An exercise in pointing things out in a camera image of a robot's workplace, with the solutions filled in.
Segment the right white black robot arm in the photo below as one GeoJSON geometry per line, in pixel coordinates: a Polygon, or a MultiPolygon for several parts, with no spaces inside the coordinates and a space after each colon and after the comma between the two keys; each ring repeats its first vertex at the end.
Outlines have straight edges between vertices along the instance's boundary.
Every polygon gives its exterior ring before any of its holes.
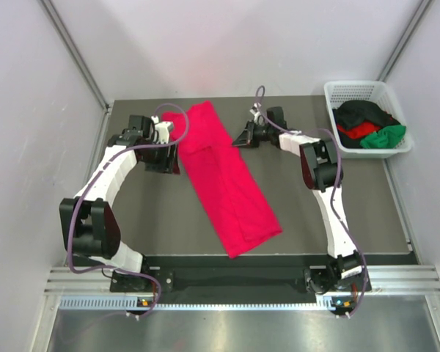
{"type": "Polygon", "coordinates": [[[270,142],[280,150],[299,157],[305,186],[315,197],[327,238],[327,263],[322,271],[307,269],[307,289],[323,295],[330,290],[352,290],[360,284],[367,288],[367,264],[362,251],[350,234],[342,201],[342,159],[333,137],[320,139],[287,128],[279,106],[262,111],[261,104],[250,108],[252,118],[234,147],[257,148],[270,142]]]}

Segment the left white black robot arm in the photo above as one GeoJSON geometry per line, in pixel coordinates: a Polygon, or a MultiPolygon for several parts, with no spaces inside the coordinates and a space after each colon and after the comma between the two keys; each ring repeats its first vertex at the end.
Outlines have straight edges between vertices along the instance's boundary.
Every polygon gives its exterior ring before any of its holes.
{"type": "Polygon", "coordinates": [[[146,257],[122,241],[112,206],[126,177],[139,163],[149,172],[180,172],[177,144],[172,141],[172,122],[157,116],[131,115],[128,127],[114,134],[103,158],[88,183],[73,197],[64,198],[59,216],[67,264],[75,274],[84,274],[74,266],[74,257],[98,262],[96,269],[113,270],[126,276],[134,290],[160,284],[150,273],[146,257]]]}

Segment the pink t shirt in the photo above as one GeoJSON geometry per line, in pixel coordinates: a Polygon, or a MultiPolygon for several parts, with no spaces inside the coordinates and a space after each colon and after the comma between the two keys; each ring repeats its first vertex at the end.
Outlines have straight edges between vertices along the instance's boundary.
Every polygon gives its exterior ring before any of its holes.
{"type": "Polygon", "coordinates": [[[229,258],[282,232],[260,187],[210,101],[186,114],[166,112],[171,136],[192,186],[229,258]]]}

